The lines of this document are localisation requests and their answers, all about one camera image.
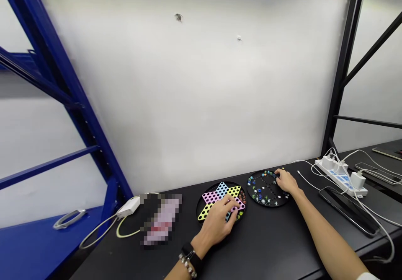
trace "watch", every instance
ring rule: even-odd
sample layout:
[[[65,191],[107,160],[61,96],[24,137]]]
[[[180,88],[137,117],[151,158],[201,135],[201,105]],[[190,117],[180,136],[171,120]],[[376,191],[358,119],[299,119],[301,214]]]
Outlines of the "watch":
[[[197,274],[200,274],[202,270],[202,260],[197,256],[191,243],[186,242],[181,248],[181,251],[184,257],[194,266]]]

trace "black shelf frame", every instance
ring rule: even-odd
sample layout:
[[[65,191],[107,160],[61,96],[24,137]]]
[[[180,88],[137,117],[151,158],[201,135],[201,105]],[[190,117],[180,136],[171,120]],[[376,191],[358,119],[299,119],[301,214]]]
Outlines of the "black shelf frame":
[[[335,74],[334,88],[332,90],[332,97],[330,109],[328,112],[327,124],[324,133],[324,140],[322,142],[321,156],[323,156],[328,149],[335,147],[334,135],[338,119],[344,119],[353,122],[374,124],[379,126],[386,126],[392,128],[402,129],[402,124],[382,122],[369,119],[360,119],[356,117],[340,116],[339,110],[342,102],[343,91],[346,85],[353,79],[360,69],[367,63],[368,60],[376,53],[376,51],[384,44],[384,42],[392,35],[392,33],[402,23],[402,12],[395,18],[385,32],[378,38],[374,45],[368,52],[361,58],[356,66],[348,74],[350,57],[352,55],[353,43],[355,41],[356,31],[358,27],[359,15],[363,0],[350,0],[348,12],[345,21],[345,30],[343,32],[342,45],[339,53],[339,60]]]

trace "black phone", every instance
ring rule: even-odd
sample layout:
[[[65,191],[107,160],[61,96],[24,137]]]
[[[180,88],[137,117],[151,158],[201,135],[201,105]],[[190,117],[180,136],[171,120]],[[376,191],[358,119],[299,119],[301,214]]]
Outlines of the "black phone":
[[[322,198],[345,216],[360,231],[368,237],[374,237],[379,231],[379,225],[363,210],[360,205],[332,187],[325,187],[319,191]]]
[[[368,165],[366,163],[357,163],[355,167],[356,169],[364,170],[363,172],[370,174],[371,176],[374,176],[380,180],[383,180],[391,185],[396,185],[397,183],[402,182],[402,178],[381,169],[377,169],[376,167]]]
[[[381,153],[381,154],[384,154],[384,155],[386,155],[386,156],[389,156],[389,157],[392,157],[392,158],[396,158],[397,160],[400,160],[400,161],[402,161],[402,154],[401,153],[397,153],[397,152],[392,152],[392,151],[389,151],[389,150],[385,150],[385,149],[381,149],[381,148],[378,148],[378,147],[375,147],[375,148],[373,148],[372,149],[374,152],[377,152],[377,153]]]

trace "wrist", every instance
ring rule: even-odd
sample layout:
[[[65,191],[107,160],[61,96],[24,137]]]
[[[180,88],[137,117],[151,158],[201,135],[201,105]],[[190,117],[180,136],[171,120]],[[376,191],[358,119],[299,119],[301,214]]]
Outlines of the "wrist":
[[[290,195],[292,195],[294,199],[305,196],[304,191],[300,188],[297,188],[296,190],[290,192]]]
[[[193,240],[191,241],[191,245],[200,259],[203,259],[209,249],[212,247],[209,239],[201,232],[194,236]]]

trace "beaded bracelet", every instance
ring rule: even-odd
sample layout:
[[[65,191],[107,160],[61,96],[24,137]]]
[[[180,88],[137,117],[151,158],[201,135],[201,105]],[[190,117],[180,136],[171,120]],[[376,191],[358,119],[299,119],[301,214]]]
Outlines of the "beaded bracelet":
[[[181,259],[181,263],[184,264],[184,267],[187,269],[188,273],[190,274],[191,278],[197,278],[196,271],[188,264],[186,257],[183,254],[179,255],[179,259]]]

